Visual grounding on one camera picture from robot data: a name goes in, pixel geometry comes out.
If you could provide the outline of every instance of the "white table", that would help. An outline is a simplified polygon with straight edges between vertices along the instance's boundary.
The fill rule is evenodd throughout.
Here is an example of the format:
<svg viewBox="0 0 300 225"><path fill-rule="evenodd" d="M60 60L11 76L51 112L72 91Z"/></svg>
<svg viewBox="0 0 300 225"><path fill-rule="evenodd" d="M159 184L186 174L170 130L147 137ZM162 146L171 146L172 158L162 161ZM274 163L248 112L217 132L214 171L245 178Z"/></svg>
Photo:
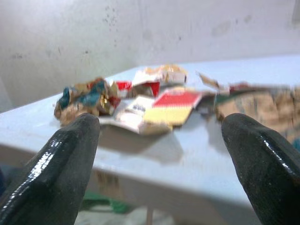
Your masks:
<svg viewBox="0 0 300 225"><path fill-rule="evenodd" d="M300 56L182 64L189 86L207 89L195 71L220 83L300 83ZM131 69L108 78L131 80ZM60 128L54 118L55 95L0 114L0 161L22 165ZM98 190L96 171L116 178L120 199L207 225L260 224L239 183L214 120L194 112L170 134L140 137L115 127L102 129L89 188Z"/></svg>

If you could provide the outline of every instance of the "table surface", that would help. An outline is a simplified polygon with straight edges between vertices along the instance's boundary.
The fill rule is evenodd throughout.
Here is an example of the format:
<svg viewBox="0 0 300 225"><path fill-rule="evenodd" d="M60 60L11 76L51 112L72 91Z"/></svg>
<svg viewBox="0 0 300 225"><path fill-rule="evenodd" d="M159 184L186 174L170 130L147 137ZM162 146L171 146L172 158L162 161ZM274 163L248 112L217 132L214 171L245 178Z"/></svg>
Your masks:
<svg viewBox="0 0 300 225"><path fill-rule="evenodd" d="M247 81L261 84L300 82L300 56L180 64L189 72L187 86L209 89L196 76L202 72L222 84ZM134 68L107 78L131 80ZM38 152L60 128L54 104L61 94L0 114L0 145ZM99 139L94 169L151 182L189 193L213 196L250 206L223 143L220 125L193 112L181 128L161 136L142 137L105 127Z"/></svg>

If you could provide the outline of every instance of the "green object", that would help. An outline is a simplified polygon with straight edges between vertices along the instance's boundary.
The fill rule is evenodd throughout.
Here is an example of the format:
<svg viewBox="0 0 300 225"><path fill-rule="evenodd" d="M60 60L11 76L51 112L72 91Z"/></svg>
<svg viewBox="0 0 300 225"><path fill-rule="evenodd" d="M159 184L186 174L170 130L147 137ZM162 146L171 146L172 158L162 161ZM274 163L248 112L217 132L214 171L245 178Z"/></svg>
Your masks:
<svg viewBox="0 0 300 225"><path fill-rule="evenodd" d="M100 195L100 194L95 194L93 192L85 192L85 195L83 197L83 201L97 201L100 204L107 204L110 205L113 212L115 213L126 213L128 212L130 206L127 205L126 203L116 201L114 199L111 199L109 197Z"/></svg>

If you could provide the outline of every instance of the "white wall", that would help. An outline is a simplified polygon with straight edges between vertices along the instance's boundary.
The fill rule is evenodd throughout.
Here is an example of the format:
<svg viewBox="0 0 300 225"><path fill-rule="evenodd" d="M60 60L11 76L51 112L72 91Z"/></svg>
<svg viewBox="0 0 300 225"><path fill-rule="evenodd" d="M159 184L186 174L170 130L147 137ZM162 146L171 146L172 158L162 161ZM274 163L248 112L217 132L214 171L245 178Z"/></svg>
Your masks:
<svg viewBox="0 0 300 225"><path fill-rule="evenodd" d="M293 7L294 0L0 0L0 79L19 106L138 65L299 53Z"/></svg>

